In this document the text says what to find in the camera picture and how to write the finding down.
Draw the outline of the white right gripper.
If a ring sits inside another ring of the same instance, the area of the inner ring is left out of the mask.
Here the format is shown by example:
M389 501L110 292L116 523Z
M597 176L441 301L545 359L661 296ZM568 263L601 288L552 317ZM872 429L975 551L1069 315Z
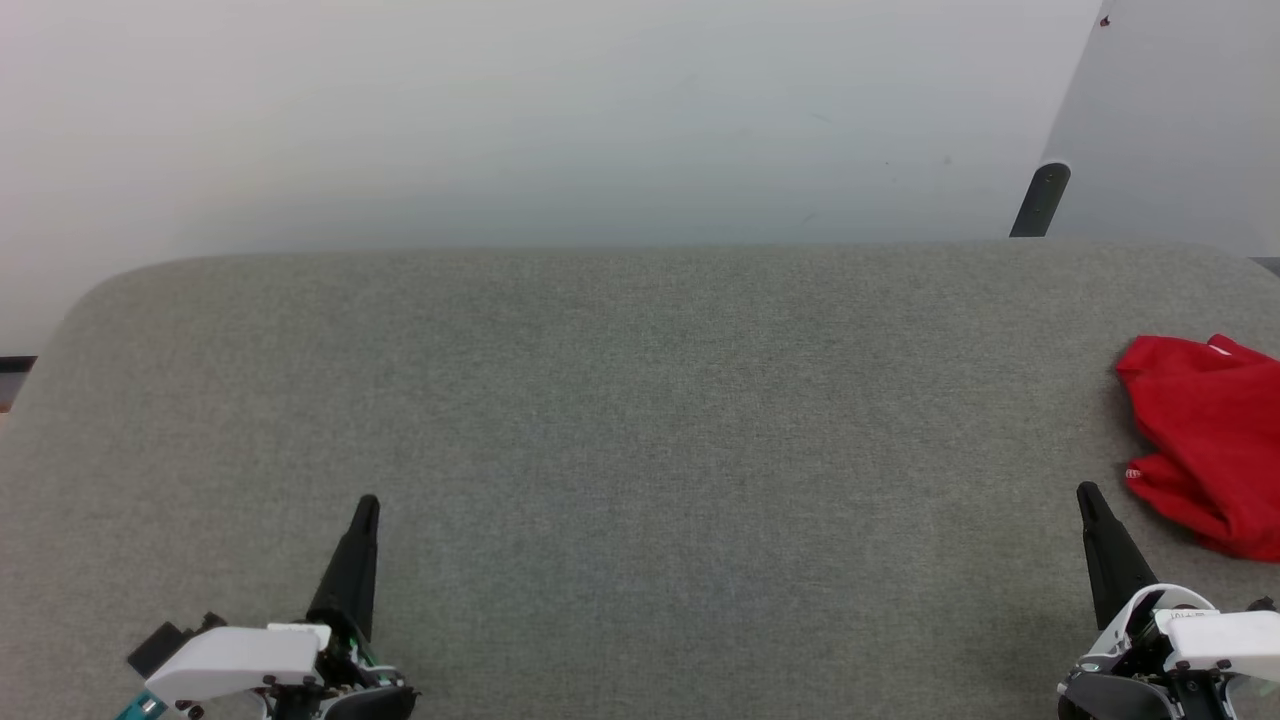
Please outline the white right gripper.
M1093 482L1076 487L1098 638L1059 683L1061 719L1242 719L1248 692L1277 689L1279 616L1268 597L1224 612L1158 583Z

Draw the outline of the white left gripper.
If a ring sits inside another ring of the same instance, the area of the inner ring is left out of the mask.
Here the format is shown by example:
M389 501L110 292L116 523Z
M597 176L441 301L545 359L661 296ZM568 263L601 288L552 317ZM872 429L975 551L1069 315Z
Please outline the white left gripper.
M381 505L365 495L305 614L264 628L164 623L145 642L145 716L205 719L215 700L247 700L261 719L410 719L420 693L379 664L372 638Z

